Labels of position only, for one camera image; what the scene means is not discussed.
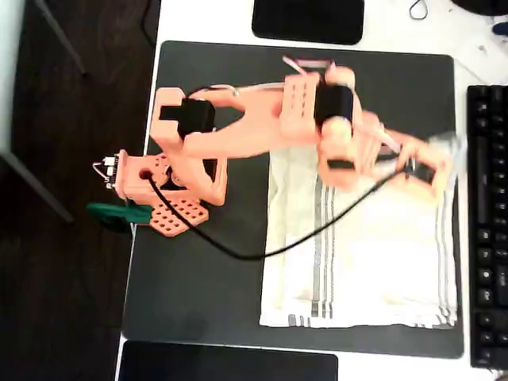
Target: connector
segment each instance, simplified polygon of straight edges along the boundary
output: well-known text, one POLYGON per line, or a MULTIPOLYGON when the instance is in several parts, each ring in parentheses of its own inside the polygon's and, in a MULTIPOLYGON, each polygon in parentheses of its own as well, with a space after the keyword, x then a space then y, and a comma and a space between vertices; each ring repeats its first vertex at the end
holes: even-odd
POLYGON ((106 188, 113 189, 113 185, 117 182, 118 154, 105 157, 102 164, 106 169, 106 178, 104 179, 106 188))
POLYGON ((424 183, 428 183, 432 185, 434 176, 436 174, 436 170, 432 167, 429 167, 427 164, 424 164, 420 161, 417 161, 415 158, 410 157, 403 168, 406 173, 406 177, 413 176, 424 183))

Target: metal leg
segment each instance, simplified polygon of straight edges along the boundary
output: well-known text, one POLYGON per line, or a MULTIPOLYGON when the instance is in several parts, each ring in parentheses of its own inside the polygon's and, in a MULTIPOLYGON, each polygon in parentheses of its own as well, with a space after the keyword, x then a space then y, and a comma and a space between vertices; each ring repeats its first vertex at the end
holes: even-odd
POLYGON ((33 175, 31 171, 12 153, 3 155, 5 161, 53 208, 67 223, 74 221, 74 218, 62 204, 49 193, 44 185, 33 175))
POLYGON ((72 59, 76 63, 76 66, 78 67, 79 71, 81 71, 82 75, 85 75, 87 73, 87 70, 85 69, 83 65, 83 61, 81 60, 81 57, 77 53, 77 51, 72 46, 71 42, 65 35, 64 31, 60 28, 60 25, 58 24, 58 21, 53 17, 51 10, 49 10, 48 5, 44 0, 34 0, 36 5, 39 7, 42 15, 48 22, 49 26, 53 29, 53 31, 56 34, 56 37, 60 40, 60 43, 63 45, 64 48, 67 49, 69 54, 71 55, 72 59))

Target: green clip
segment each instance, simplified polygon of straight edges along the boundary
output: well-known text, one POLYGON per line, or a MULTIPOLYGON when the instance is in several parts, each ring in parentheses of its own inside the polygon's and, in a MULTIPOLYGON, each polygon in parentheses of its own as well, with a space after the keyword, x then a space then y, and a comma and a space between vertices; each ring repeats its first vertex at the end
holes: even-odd
POLYGON ((134 202, 128 202, 126 206, 91 202, 87 210, 105 228, 119 233, 130 231, 130 223, 147 225, 152 217, 151 206, 134 202))

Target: screw hole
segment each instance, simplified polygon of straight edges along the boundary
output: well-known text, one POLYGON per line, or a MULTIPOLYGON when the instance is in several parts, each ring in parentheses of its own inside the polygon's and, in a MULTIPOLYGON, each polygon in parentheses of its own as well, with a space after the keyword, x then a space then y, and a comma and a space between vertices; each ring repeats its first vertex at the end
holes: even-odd
POLYGON ((140 179, 142 179, 142 180, 151 179, 152 175, 153 175, 152 171, 150 171, 149 169, 142 169, 140 171, 140 179))

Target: white towel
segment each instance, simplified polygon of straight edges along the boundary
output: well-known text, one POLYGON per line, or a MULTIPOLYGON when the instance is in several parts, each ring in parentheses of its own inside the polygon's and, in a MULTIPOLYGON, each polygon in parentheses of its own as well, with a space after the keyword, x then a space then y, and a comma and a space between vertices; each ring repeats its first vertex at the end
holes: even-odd
MULTIPOLYGON (((432 144, 452 153, 463 151, 458 142, 432 144)), ((325 187, 317 161, 315 147, 271 153, 267 252, 325 224, 374 184, 361 179, 352 192, 325 187)), ((393 162, 383 164, 387 174, 393 169, 393 162)), ((455 325, 455 180, 438 206, 385 185, 322 234, 267 258, 260 324, 455 325)))

